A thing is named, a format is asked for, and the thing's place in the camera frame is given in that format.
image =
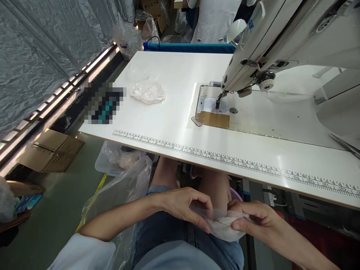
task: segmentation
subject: white tabletop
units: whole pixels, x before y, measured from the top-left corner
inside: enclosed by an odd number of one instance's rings
[[[350,152],[284,139],[197,127],[197,83],[221,81],[230,54],[137,52],[113,87],[131,87],[148,76],[167,97],[144,104],[125,97],[112,124],[81,132],[137,149],[360,209],[360,162]]]

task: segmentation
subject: white mannequin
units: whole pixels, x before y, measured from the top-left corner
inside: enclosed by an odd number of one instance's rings
[[[187,0],[189,7],[197,0]],[[223,43],[241,0],[201,0],[199,19],[191,43]]]

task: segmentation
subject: blue edge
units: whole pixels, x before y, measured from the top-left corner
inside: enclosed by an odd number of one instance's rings
[[[144,51],[167,51],[180,53],[221,53],[233,54],[235,47],[231,44],[187,44],[187,43],[152,43],[144,42]]]

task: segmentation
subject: white sleeve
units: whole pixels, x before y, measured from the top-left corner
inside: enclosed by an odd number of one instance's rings
[[[112,269],[115,252],[113,242],[74,234],[48,270]]]

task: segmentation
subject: white lace fabric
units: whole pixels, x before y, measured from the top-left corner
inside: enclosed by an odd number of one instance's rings
[[[128,94],[146,104],[158,103],[166,98],[166,93],[161,85],[151,80],[136,83],[129,89]]]

